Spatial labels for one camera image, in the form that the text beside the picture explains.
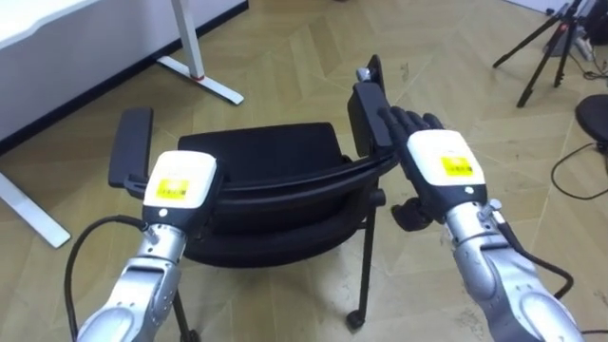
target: black cable on floor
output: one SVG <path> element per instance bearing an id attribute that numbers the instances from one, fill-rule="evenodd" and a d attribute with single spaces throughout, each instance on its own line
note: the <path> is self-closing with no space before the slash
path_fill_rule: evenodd
<path id="1" fill-rule="evenodd" d="M 589 81 L 594 81 L 594 80 L 598 80 L 598 79 L 608 80 L 608 71 L 601 70 L 601 67 L 599 67 L 598 61 L 596 60 L 595 55 L 593 58 L 593 64 L 596 66 L 596 69 L 598 70 L 598 72 L 591 71 L 591 70 L 585 70 L 585 68 L 582 67 L 582 65 L 580 64 L 579 60 L 576 59 L 572 55 L 572 53 L 569 53 L 569 55 L 570 55 L 570 58 L 572 58 L 572 60 L 574 61 L 574 63 L 579 67 L 580 71 L 582 72 L 582 77 L 585 80 L 589 80 Z"/>
<path id="2" fill-rule="evenodd" d="M 608 329 L 596 329 L 596 330 L 582 331 L 580 333 L 582 333 L 582 334 L 601 334 L 601 333 L 608 333 Z"/>
<path id="3" fill-rule="evenodd" d="M 576 199 L 576 200 L 593 200 L 596 199 L 604 194 L 608 193 L 608 189 L 606 190 L 602 190 L 598 193 L 596 193 L 595 195 L 592 196 L 579 196 L 579 195 L 574 195 L 571 194 L 565 190 L 563 190 L 555 181 L 555 173 L 558 169 L 558 166 L 560 166 L 563 162 L 567 161 L 570 157 L 574 156 L 575 154 L 579 153 L 580 151 L 582 151 L 583 149 L 595 145 L 594 142 L 589 142 L 588 144 L 583 145 L 580 148 L 577 148 L 576 150 L 570 152 L 569 154 L 567 154 L 565 157 L 563 157 L 562 159 L 560 159 L 558 162 L 556 162 L 556 164 L 553 166 L 553 168 L 551 169 L 551 182 L 553 183 L 553 186 L 555 186 L 561 193 L 563 193 L 565 196 L 572 198 L 572 199 Z M 605 154 L 603 154 L 604 157 L 604 161 L 605 161 L 605 168 L 606 168 L 606 173 L 608 173 L 608 156 L 606 156 Z"/>
<path id="4" fill-rule="evenodd" d="M 80 236 L 74 242 L 72 250 L 69 252 L 66 264 L 66 274 L 64 278 L 64 297 L 66 299 L 66 312 L 67 312 L 67 323 L 69 324 L 69 332 L 71 334 L 71 340 L 76 342 L 78 339 L 78 322 L 76 321 L 76 311 L 74 310 L 74 300 L 72 298 L 72 272 L 74 270 L 74 263 L 78 252 L 85 242 L 86 238 L 97 228 L 110 222 L 119 222 L 138 228 L 140 231 L 144 231 L 146 228 L 145 222 L 138 218 L 132 218 L 123 215 L 117 215 L 107 218 L 101 218 L 91 223 Z"/>

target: chair seat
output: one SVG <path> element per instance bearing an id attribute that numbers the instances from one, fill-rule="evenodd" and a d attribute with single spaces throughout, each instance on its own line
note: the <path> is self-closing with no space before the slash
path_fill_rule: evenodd
<path id="1" fill-rule="evenodd" d="M 205 152 L 227 167 L 230 182 L 280 181 L 342 164 L 329 123 L 300 123 L 181 137 L 179 150 Z"/>
<path id="2" fill-rule="evenodd" d="M 598 143 L 608 144 L 608 95 L 592 95 L 575 110 L 580 127 Z"/>

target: chair leg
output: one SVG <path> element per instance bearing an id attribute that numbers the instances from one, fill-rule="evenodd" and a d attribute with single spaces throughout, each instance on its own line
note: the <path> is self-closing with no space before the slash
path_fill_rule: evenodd
<path id="1" fill-rule="evenodd" d="M 376 207 L 372 206 L 366 218 L 365 240 L 363 242 L 363 270 L 359 292 L 359 309 L 349 313 L 346 322 L 351 330 L 363 326 L 368 311 L 368 294 L 370 291 L 371 252 L 373 249 L 373 231 L 376 222 Z"/>

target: chair caster wheel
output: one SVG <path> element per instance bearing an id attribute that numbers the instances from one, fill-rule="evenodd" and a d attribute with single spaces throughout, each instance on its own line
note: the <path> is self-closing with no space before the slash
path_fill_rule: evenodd
<path id="1" fill-rule="evenodd" d="M 351 330 L 357 330 L 361 328 L 361 326 L 363 326 L 363 323 L 365 323 L 365 318 L 361 317 L 361 314 L 358 310 L 355 310 L 346 316 L 346 325 Z"/>
<path id="2" fill-rule="evenodd" d="M 180 342 L 200 342 L 200 335 L 196 330 L 191 330 L 186 339 L 183 336 L 180 338 Z"/>

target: black chair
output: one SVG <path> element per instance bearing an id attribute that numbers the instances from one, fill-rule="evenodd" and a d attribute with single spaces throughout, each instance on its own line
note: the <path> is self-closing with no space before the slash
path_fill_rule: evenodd
<path id="1" fill-rule="evenodd" d="M 379 61 L 372 60 L 378 75 Z M 205 152 L 225 167 L 227 180 L 210 224 L 190 238 L 185 257 L 208 265 L 256 268 L 317 256 L 365 229 L 358 310 L 365 322 L 376 208 L 385 204 L 379 178 L 397 160 L 387 129 L 376 115 L 389 106 L 381 78 L 357 83 L 348 103 L 362 159 L 343 156 L 329 123 L 302 123 L 202 133 L 182 137 L 179 150 Z M 123 114 L 109 183 L 141 198 L 147 177 L 152 110 Z"/>

